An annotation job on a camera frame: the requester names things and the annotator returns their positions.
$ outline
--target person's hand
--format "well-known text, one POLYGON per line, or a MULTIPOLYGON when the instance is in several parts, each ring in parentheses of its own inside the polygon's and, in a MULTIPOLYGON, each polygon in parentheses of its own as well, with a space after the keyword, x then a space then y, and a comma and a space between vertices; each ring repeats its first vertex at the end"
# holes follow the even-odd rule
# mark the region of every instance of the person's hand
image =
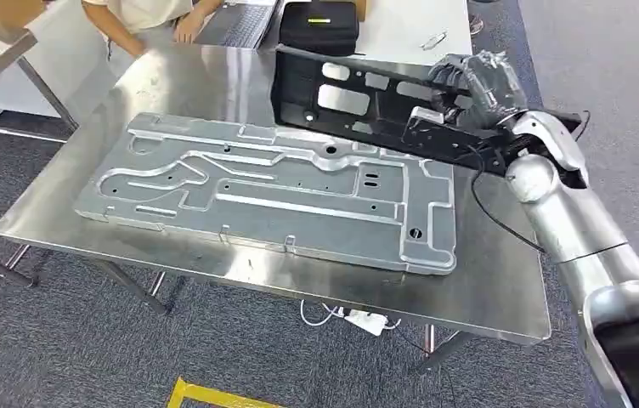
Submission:
POLYGON ((177 43, 193 43, 205 24, 205 15, 197 10, 185 15, 174 30, 174 41, 177 43))
POLYGON ((472 107, 457 117, 463 128, 493 128, 527 110, 527 97, 505 53, 448 54, 430 70, 428 79, 454 88, 467 86, 472 107))

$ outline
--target black bag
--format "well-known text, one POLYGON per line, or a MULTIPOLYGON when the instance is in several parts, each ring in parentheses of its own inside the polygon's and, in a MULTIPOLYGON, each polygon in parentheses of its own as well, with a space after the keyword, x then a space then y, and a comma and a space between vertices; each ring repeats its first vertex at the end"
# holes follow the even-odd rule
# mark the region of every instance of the black bag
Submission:
POLYGON ((317 54, 354 54, 359 37, 353 2, 288 3, 280 23, 280 43, 317 54))

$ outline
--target stamped metal plate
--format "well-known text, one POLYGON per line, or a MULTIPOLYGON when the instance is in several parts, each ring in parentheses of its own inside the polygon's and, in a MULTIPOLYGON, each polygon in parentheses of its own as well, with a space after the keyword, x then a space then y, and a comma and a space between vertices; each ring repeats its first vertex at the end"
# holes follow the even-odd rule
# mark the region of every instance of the stamped metal plate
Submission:
POLYGON ((452 166, 289 128, 139 114, 75 203, 84 217, 446 275, 452 166))

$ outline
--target yellow tape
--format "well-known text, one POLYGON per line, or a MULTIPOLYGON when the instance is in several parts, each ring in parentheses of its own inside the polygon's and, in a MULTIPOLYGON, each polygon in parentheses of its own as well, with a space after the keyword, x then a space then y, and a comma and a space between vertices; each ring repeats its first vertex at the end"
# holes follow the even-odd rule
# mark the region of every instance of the yellow tape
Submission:
POLYGON ((167 408, 179 408, 179 406, 182 405, 182 400, 185 398, 207 402, 208 404, 223 406, 225 408, 282 408, 279 405, 190 384, 185 382, 182 377, 179 377, 177 378, 177 383, 174 384, 174 390, 172 390, 172 395, 169 397, 167 408))

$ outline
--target black glove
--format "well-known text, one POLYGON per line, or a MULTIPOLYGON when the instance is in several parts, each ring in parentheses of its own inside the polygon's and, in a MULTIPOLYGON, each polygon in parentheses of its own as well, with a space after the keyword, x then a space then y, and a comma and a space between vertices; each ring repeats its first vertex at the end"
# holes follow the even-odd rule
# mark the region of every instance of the black glove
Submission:
POLYGON ((447 54, 430 70, 428 79, 469 89, 472 107, 456 118, 461 128, 491 129, 507 117, 527 110, 527 97, 505 53, 447 54))

